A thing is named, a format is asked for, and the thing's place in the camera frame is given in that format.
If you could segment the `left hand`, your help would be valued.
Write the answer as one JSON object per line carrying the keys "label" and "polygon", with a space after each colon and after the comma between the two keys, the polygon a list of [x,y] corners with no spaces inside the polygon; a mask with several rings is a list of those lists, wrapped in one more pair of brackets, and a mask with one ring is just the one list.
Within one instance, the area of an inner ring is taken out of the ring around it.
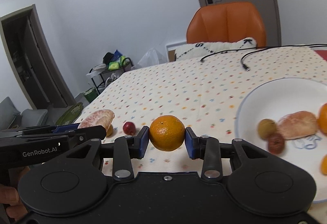
{"label": "left hand", "polygon": [[1,185],[1,204],[8,205],[6,215],[15,221],[24,217],[28,211],[20,200],[17,191],[18,183],[23,175],[30,171],[28,166],[9,170],[9,185]]}

